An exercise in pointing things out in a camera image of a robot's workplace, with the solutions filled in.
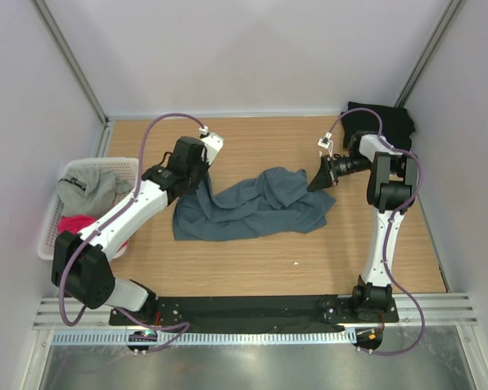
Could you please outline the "blue-grey t-shirt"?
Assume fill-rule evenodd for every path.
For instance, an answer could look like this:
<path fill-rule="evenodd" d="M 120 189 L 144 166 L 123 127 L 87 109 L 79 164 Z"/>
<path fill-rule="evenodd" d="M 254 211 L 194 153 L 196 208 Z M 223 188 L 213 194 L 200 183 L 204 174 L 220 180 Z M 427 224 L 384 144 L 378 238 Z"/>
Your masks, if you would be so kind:
<path fill-rule="evenodd" d="M 307 190 L 307 173 L 269 168 L 215 194 L 206 175 L 194 193 L 179 199 L 172 217 L 177 241 L 235 241 L 280 232 L 308 234 L 327 224 L 336 200 Z"/>

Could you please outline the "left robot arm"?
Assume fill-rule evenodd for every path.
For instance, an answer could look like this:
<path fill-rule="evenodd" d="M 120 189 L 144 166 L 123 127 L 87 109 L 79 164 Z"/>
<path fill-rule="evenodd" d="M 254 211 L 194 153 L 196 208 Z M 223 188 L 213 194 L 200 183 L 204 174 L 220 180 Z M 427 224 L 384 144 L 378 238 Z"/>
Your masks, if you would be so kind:
<path fill-rule="evenodd" d="M 125 310 L 135 323 L 150 323 L 156 315 L 155 294 L 135 281 L 116 278 L 110 262 L 145 222 L 198 187 L 223 145 L 215 133 L 181 137 L 167 162 L 147 169 L 133 191 L 98 221 L 77 234 L 59 234 L 51 271 L 59 296 L 73 297 L 91 310 L 103 305 Z"/>

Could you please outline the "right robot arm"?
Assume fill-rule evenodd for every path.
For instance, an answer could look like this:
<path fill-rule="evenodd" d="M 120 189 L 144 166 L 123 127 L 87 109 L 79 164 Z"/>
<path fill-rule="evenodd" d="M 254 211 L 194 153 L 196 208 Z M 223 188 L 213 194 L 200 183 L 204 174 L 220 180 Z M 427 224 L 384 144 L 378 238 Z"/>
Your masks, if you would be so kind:
<path fill-rule="evenodd" d="M 336 186 L 342 176 L 370 172 L 366 199 L 373 208 L 373 235 L 357 285 L 351 297 L 341 299 L 337 307 L 346 321 L 373 322 L 384 314 L 395 317 L 390 271 L 400 226 L 417 195 L 419 170 L 415 156 L 373 132 L 356 133 L 345 156 L 320 155 L 319 170 L 307 186 L 309 192 Z"/>

